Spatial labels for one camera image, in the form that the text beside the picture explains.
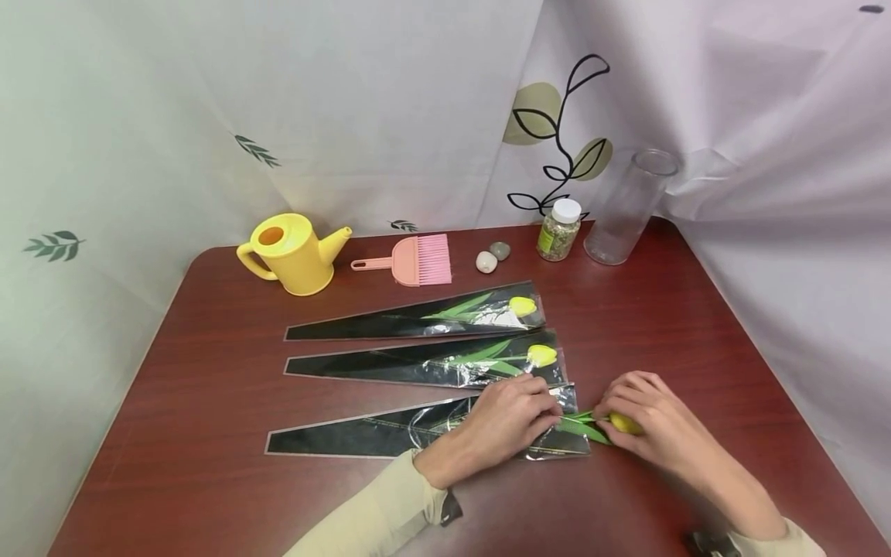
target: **pink brush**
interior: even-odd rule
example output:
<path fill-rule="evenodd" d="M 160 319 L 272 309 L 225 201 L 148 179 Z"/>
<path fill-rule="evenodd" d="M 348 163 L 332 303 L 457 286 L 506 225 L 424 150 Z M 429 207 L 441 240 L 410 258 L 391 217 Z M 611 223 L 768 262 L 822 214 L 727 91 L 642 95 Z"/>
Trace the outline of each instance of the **pink brush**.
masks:
<path fill-rule="evenodd" d="M 452 262 L 445 234 L 410 236 L 393 246 L 391 257 L 357 259 L 349 266 L 355 271 L 392 269 L 393 278 L 404 286 L 452 283 Z"/>

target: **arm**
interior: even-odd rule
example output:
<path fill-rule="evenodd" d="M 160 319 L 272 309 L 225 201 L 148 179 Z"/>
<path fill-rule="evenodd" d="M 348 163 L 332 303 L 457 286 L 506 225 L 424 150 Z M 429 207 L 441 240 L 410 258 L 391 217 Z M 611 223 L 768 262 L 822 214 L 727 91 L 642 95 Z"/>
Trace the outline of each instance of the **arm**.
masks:
<path fill-rule="evenodd" d="M 489 385 L 458 428 L 417 454 L 399 456 L 285 557 L 395 553 L 428 524 L 446 520 L 448 488 L 511 458 L 561 415 L 544 379 L 524 374 Z"/>
<path fill-rule="evenodd" d="M 783 519 L 761 483 L 655 373 L 622 375 L 594 413 L 624 414 L 639 423 L 640 436 L 618 431 L 608 422 L 603 429 L 615 445 L 672 472 L 710 501 L 731 523 L 731 539 L 744 557 L 825 554 L 798 526 Z"/>

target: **beige leaf shape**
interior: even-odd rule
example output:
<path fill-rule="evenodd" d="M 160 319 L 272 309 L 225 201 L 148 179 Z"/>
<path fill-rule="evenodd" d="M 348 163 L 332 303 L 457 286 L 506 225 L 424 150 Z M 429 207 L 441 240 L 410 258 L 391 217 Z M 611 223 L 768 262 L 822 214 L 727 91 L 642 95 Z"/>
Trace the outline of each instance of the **beige leaf shape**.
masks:
<path fill-rule="evenodd" d="M 560 92 L 550 83 L 540 81 L 523 87 L 513 99 L 502 141 L 511 145 L 534 145 L 542 141 L 541 138 L 553 136 L 561 102 Z M 522 126 L 514 111 L 519 112 Z"/>
<path fill-rule="evenodd" d="M 579 182 L 593 180 L 603 172 L 610 159 L 612 159 L 612 143 L 609 139 L 603 137 L 592 139 L 573 160 L 571 178 Z"/>

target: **brush bristles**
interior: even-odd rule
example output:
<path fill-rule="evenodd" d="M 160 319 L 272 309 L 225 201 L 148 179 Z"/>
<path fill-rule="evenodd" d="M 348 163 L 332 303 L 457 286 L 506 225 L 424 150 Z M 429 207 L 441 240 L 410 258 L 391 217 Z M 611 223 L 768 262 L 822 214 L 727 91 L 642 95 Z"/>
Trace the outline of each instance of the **brush bristles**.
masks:
<path fill-rule="evenodd" d="M 445 234 L 418 237 L 418 284 L 451 284 L 452 260 Z"/>

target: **watering can spout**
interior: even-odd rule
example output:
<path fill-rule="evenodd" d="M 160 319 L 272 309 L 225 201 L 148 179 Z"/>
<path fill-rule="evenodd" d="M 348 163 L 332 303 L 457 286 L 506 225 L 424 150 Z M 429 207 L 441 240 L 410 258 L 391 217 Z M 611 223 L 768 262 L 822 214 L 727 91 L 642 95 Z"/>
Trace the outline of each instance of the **watering can spout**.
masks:
<path fill-rule="evenodd" d="M 352 235 L 353 229 L 349 226 L 344 226 L 327 238 L 320 240 L 319 257 L 322 259 L 322 262 L 324 262 L 325 265 L 333 263 L 334 258 L 336 258 L 337 254 L 340 253 L 340 250 L 343 249 L 343 244 L 347 243 L 347 240 L 349 240 L 349 237 Z"/>

